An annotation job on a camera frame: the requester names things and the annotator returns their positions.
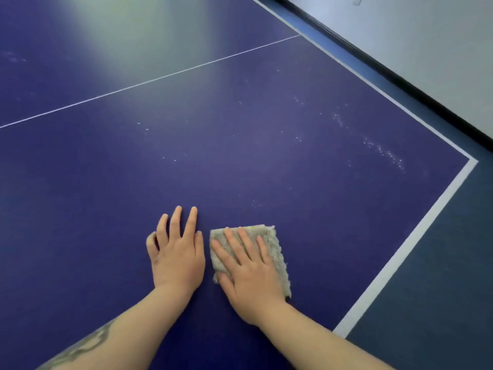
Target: thick white border line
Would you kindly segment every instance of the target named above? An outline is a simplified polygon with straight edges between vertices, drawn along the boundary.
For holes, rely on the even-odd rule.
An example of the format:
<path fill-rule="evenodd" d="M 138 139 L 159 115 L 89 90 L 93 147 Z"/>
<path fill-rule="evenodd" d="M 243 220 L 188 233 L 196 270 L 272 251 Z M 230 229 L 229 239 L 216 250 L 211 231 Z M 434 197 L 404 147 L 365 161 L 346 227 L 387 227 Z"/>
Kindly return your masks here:
<path fill-rule="evenodd" d="M 260 1 L 258 0 L 253 0 L 254 2 L 256 2 L 257 4 L 259 4 L 261 7 L 263 7 L 265 10 L 267 10 L 269 13 L 271 13 L 273 16 L 275 16 L 276 18 L 278 18 L 280 21 L 282 21 L 283 23 L 285 23 L 286 25 L 288 25 L 289 27 L 291 27 L 293 30 L 295 30 L 296 32 L 299 33 L 300 36 L 304 37 L 306 40 L 308 40 L 309 42 L 311 42 L 313 45 L 315 45 L 318 49 L 320 49 L 321 51 L 323 51 L 326 55 L 330 56 L 330 58 L 332 58 L 334 61 L 336 61 L 338 64 L 342 65 L 344 68 L 346 68 L 347 70 L 349 70 L 350 72 L 352 72 L 354 75 L 356 75 L 358 78 L 360 78 L 363 82 L 365 82 L 366 84 L 368 84 L 371 88 L 373 88 L 375 91 L 377 91 L 378 93 L 380 93 L 382 96 L 384 96 L 385 98 L 387 98 L 388 100 L 390 100 L 392 103 L 394 103 L 395 105 L 397 105 L 399 108 L 401 108 L 403 111 L 405 111 L 406 113 L 408 113 L 411 117 L 413 117 L 414 119 L 416 119 L 416 121 L 418 121 L 419 123 L 421 123 L 423 126 L 425 126 L 426 128 L 428 128 L 428 130 L 432 131 L 435 135 L 439 136 L 441 139 L 443 139 L 444 141 L 446 141 L 448 144 L 450 144 L 453 148 L 455 148 L 456 150 L 458 150 L 460 153 L 462 153 L 463 155 L 465 155 L 467 158 L 469 158 L 470 160 L 473 160 L 474 158 L 469 154 L 467 153 L 466 151 L 464 151 L 462 148 L 460 148 L 458 145 L 456 145 L 455 143 L 453 143 L 452 141 L 450 141 L 448 138 L 446 138 L 445 136 L 443 136 L 440 132 L 438 132 L 437 130 L 435 130 L 433 127 L 431 127 L 429 124 L 426 124 L 421 118 L 419 118 L 418 116 L 416 116 L 414 113 L 412 113 L 411 111 L 409 111 L 408 109 L 406 109 L 403 105 L 401 105 L 400 103 L 398 103 L 396 100 L 394 100 L 393 98 L 391 98 L 389 95 L 387 95 L 384 91 L 382 91 L 380 88 L 378 88 L 377 86 L 375 86 L 373 83 L 369 82 L 368 80 L 366 80 L 365 78 L 363 78 L 360 74 L 358 74 L 356 71 L 354 71 L 352 68 L 350 68 L 349 66 L 347 66 L 344 62 L 342 61 L 339 61 L 336 57 L 334 57 L 331 53 L 329 53 L 328 51 L 326 51 L 325 49 L 323 49 L 320 45 L 318 45 L 316 42 L 314 42 L 313 40 L 311 40 L 308 36 L 306 36 L 304 33 L 302 33 L 301 31 L 299 31 L 298 29 L 296 29 L 294 26 L 292 26 L 291 24 L 287 23 L 284 19 L 282 19 L 280 16 L 278 16 L 275 12 L 273 12 L 272 10 L 270 10 L 267 6 L 265 6 L 264 4 L 262 4 Z"/>
<path fill-rule="evenodd" d="M 395 254 L 387 262 L 387 264 L 380 270 L 378 275 L 373 279 L 365 292 L 354 303 L 351 309 L 346 313 L 341 322 L 334 329 L 334 333 L 341 337 L 346 337 L 353 329 L 359 319 L 363 316 L 364 312 L 370 307 L 378 294 L 382 291 L 387 282 L 391 279 L 392 275 L 397 271 L 399 266 L 404 262 L 406 257 L 413 250 L 415 245 L 422 238 L 424 233 L 428 230 L 433 221 L 438 217 L 445 205 L 452 198 L 454 193 L 459 189 L 469 173 L 476 166 L 477 161 L 469 160 L 459 174 L 452 180 L 452 183 L 438 198 L 435 204 L 426 213 L 423 219 L 418 223 L 413 232 L 407 237 L 407 239 L 398 248 Z"/>
<path fill-rule="evenodd" d="M 395 254 L 391 257 L 391 259 L 387 262 L 387 264 L 380 270 L 378 275 L 373 279 L 373 281 L 370 283 L 370 285 L 367 287 L 365 292 L 359 297 L 359 299 L 354 303 L 352 308 L 346 313 L 346 315 L 342 318 L 341 322 L 337 324 L 336 328 L 334 329 L 334 333 L 336 333 L 338 336 L 341 337 L 346 337 L 349 332 L 353 329 L 353 327 L 356 325 L 356 323 L 360 320 L 360 318 L 363 316 L 364 312 L 368 309 L 368 307 L 373 303 L 375 298 L 378 296 L 378 294 L 382 291 L 382 289 L 385 287 L 387 282 L 391 279 L 392 275 L 397 271 L 397 269 L 401 266 L 401 264 L 404 262 L 406 257 L 410 254 L 410 252 L 413 250 L 413 248 L 416 246 L 418 241 L 422 238 L 424 233 L 428 230 L 428 228 L 431 226 L 433 221 L 438 217 L 440 212 L 443 210 L 445 205 L 447 205 L 448 201 L 452 198 L 454 193 L 459 189 L 459 187 L 462 185 L 462 183 L 465 181 L 469 173 L 472 171 L 472 169 L 476 166 L 478 161 L 473 158 L 469 153 L 464 151 L 462 148 L 460 148 L 458 145 L 453 143 L 451 140 L 443 136 L 440 132 L 435 130 L 433 127 L 430 125 L 426 124 L 421 118 L 417 117 L 414 113 L 406 109 L 403 105 L 398 103 L 396 100 L 391 98 L 389 95 L 387 95 L 384 91 L 382 91 L 380 88 L 375 86 L 373 83 L 369 82 L 366 80 L 364 77 L 362 77 L 360 74 L 358 74 L 356 71 L 351 69 L 349 66 L 347 66 L 345 63 L 342 61 L 339 61 L 336 57 L 334 57 L 332 54 L 330 54 L 327 50 L 323 49 L 320 45 L 318 45 L 316 42 L 311 40 L 309 37 L 307 37 L 305 34 L 303 34 L 301 31 L 293 27 L 291 24 L 287 23 L 284 19 L 282 19 L 280 16 L 278 16 L 275 12 L 270 10 L 267 6 L 262 4 L 258 0 L 253 0 L 256 2 L 258 5 L 263 7 L 265 10 L 267 10 L 269 13 L 274 15 L 276 18 L 278 18 L 280 21 L 284 22 L 287 24 L 289 27 L 291 27 L 293 30 L 299 33 L 299 35 L 303 36 L 306 40 L 311 42 L 313 45 L 315 45 L 318 49 L 322 50 L 325 54 L 330 56 L 333 60 L 335 60 L 338 64 L 342 65 L 345 69 L 349 70 L 352 72 L 354 75 L 356 75 L 358 78 L 360 78 L 363 82 L 368 84 L 371 88 L 373 88 L 375 91 L 379 92 L 382 96 L 390 100 L 392 103 L 397 105 L 399 108 L 401 108 L 403 111 L 405 111 L 407 114 L 409 114 L 411 117 L 416 119 L 420 124 L 428 128 L 431 132 L 433 132 L 436 136 L 440 137 L 442 140 L 447 142 L 450 146 L 452 146 L 454 149 L 465 155 L 467 158 L 469 158 L 469 161 L 465 164 L 465 166 L 462 168 L 462 170 L 459 172 L 459 174 L 452 180 L 450 185 L 445 189 L 445 191 L 442 193 L 442 195 L 438 198 L 438 200 L 434 203 L 434 205 L 430 208 L 430 210 L 426 213 L 426 215 L 422 218 L 420 223 L 416 226 L 416 228 L 413 230 L 413 232 L 410 233 L 410 235 L 407 237 L 407 239 L 404 241 L 404 243 L 398 248 L 398 250 L 395 252 Z"/>
<path fill-rule="evenodd" d="M 211 63 L 214 63 L 214 62 L 219 62 L 219 61 L 223 61 L 223 60 L 226 60 L 228 58 L 231 58 L 231 57 L 234 57 L 234 56 L 239 56 L 243 53 L 248 53 L 248 52 L 251 52 L 251 51 L 254 51 L 254 50 L 257 50 L 257 49 L 260 49 L 260 48 L 265 48 L 265 47 L 268 47 L 269 45 L 273 45 L 273 44 L 277 44 L 277 43 L 280 43 L 282 41 L 286 41 L 286 40 L 289 40 L 289 39 L 292 39 L 293 37 L 298 37 L 298 35 L 295 35 L 295 36 L 291 36 L 291 37 L 287 37 L 286 39 L 282 39 L 282 40 L 279 40 L 279 41 L 275 41 L 273 43 L 268 43 L 268 44 L 265 44 L 265 45 L 262 45 L 260 47 L 256 47 L 256 48 L 253 48 L 253 49 L 249 49 L 247 51 L 244 51 L 244 52 L 239 52 L 239 53 L 236 53 L 236 54 L 233 54 L 233 55 L 230 55 L 230 56 L 227 56 L 227 57 L 223 57 L 223 58 L 219 58 L 218 60 L 214 60 L 214 61 L 210 61 L 210 62 L 207 62 L 207 63 L 203 63 L 203 64 L 200 64 L 200 65 L 197 65 L 197 66 L 194 66 L 192 68 L 186 68 L 185 70 L 181 70 L 181 71 L 177 71 L 177 72 L 174 72 L 172 74 L 168 74 L 168 75 L 164 75 L 164 76 L 160 76 L 159 78 L 156 78 L 156 79 L 152 79 L 152 80 L 148 80 L 146 82 L 142 82 L 142 83 L 139 83 L 139 84 L 135 84 L 133 86 L 130 86 L 130 87 L 126 87 L 126 88 L 123 88 L 121 90 L 118 90 L 118 91 L 113 91 L 113 92 L 110 92 L 110 93 L 106 93 L 104 95 L 100 95 L 100 96 L 96 96 L 96 97 L 93 97 L 91 99 L 87 99 L 87 100 L 83 100 L 83 101 L 80 101 L 78 103 L 75 103 L 75 104 L 71 104 L 71 105 L 67 105 L 67 106 L 64 106 L 64 107 L 60 107 L 58 109 L 55 109 L 55 110 L 51 110 L 51 111 L 47 111 L 46 113 L 41 113 L 41 114 L 38 114 L 38 115 L 34 115 L 32 117 L 29 117 L 29 118 L 25 118 L 25 119 L 21 119 L 20 121 L 16 121 L 16 122 L 12 122 L 12 123 L 9 123 L 9 124 L 6 124 L 6 125 L 3 125 L 3 126 L 0 126 L 0 129 L 3 129 L 5 127 L 8 127 L 8 126 L 12 126 L 12 125 L 15 125 L 17 123 L 22 123 L 22 122 L 26 122 L 26 121 L 29 121 L 31 119 L 34 119 L 34 118 L 38 118 L 38 117 L 42 117 L 46 114 L 51 114 L 51 113 L 54 113 L 56 111 L 60 111 L 60 110 L 63 110 L 63 109 L 67 109 L 69 107 L 73 107 L 73 106 L 77 106 L 77 105 L 80 105 L 80 104 L 83 104 L 83 103 L 88 103 L 89 101 L 92 101 L 92 100 L 96 100 L 96 99 L 100 99 L 102 97 L 106 97 L 106 96 L 109 96 L 109 95 L 113 95 L 115 93 L 118 93 L 118 92 L 123 92 L 123 91 L 126 91 L 128 89 L 131 89 L 131 88 L 135 88 L 135 87 L 139 87 L 139 86 L 143 86 L 144 84 L 148 84 L 148 83 L 152 83 L 152 82 L 155 82 L 156 80 L 161 80 L 161 79 L 164 79 L 164 78 L 167 78 L 168 76 L 172 76 L 172 75 L 176 75 L 176 74 L 180 74 L 182 72 L 185 72 L 185 71 L 188 71 L 188 70 L 193 70 L 194 68 L 200 68 L 202 66 L 206 66 L 208 64 L 211 64 Z"/>

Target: hand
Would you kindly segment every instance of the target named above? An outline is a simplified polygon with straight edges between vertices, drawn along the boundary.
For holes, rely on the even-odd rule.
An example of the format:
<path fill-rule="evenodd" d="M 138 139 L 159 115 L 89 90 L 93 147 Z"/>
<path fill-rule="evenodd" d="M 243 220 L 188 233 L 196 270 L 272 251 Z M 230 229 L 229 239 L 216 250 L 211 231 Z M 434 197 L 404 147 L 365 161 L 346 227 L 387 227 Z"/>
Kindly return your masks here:
<path fill-rule="evenodd" d="M 178 206 L 169 223 L 168 239 L 168 215 L 163 214 L 157 230 L 147 237 L 147 252 L 151 259 L 156 288 L 164 285 L 176 286 L 192 295 L 204 278 L 204 238 L 201 231 L 195 232 L 197 208 L 190 210 L 183 237 L 180 236 L 181 215 L 182 208 Z"/>
<path fill-rule="evenodd" d="M 212 241 L 214 252 L 233 279 L 229 279 L 224 273 L 218 273 L 219 284 L 238 315 L 245 322 L 259 326 L 269 309 L 277 309 L 280 305 L 286 304 L 279 275 L 260 236 L 257 237 L 257 242 L 262 257 L 244 228 L 240 227 L 238 234 L 245 244 L 248 255 L 229 228 L 224 230 L 224 234 L 239 263 L 217 240 Z"/>

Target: person's left hand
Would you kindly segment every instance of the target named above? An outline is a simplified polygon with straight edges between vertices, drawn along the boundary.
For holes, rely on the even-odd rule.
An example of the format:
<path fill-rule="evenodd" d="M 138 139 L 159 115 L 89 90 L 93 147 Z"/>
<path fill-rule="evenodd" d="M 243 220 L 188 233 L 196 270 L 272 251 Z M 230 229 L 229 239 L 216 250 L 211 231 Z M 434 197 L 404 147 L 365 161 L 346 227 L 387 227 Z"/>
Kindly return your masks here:
<path fill-rule="evenodd" d="M 157 230 L 147 237 L 154 286 L 170 285 L 192 294 L 204 278 L 206 258 L 202 232 L 195 232 L 197 208 L 190 210 L 183 236 L 180 235 L 182 208 L 176 207 L 166 232 L 168 215 L 163 214 Z"/>

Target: arm tattoo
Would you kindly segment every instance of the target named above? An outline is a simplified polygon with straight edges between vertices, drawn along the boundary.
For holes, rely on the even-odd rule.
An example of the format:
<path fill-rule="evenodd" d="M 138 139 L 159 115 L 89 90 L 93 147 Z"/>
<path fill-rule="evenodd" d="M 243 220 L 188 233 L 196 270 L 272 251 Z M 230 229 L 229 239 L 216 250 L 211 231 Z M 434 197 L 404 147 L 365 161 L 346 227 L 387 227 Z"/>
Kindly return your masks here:
<path fill-rule="evenodd" d="M 45 362 L 36 370 L 51 370 L 61 364 L 65 364 L 67 362 L 73 362 L 80 355 L 90 352 L 93 349 L 96 349 L 108 339 L 109 328 L 111 327 L 115 319 L 109 321 L 104 326 L 94 331 L 92 334 L 89 334 L 88 336 L 84 337 L 81 341 L 66 348 L 62 353 L 56 355 L 48 362 Z"/>

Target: person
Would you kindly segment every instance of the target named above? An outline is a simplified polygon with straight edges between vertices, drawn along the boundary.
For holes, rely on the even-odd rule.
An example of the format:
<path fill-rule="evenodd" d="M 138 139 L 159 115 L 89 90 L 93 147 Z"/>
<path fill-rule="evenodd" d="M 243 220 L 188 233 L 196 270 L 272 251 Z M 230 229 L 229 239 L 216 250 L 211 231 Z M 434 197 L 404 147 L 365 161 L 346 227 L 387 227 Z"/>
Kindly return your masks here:
<path fill-rule="evenodd" d="M 38 369 L 119 369 L 149 367 L 161 341 L 184 311 L 204 277 L 204 238 L 195 231 L 197 208 L 190 211 L 183 235 L 182 208 L 177 207 L 166 231 L 164 214 L 146 241 L 154 290 L 138 304 L 67 348 Z M 280 280 L 261 237 L 260 253 L 244 229 L 246 251 L 225 229 L 236 261 L 218 242 L 212 247 L 232 278 L 218 275 L 230 304 L 250 325 L 257 326 L 298 369 L 387 369 L 384 362 L 336 336 L 286 302 Z"/>

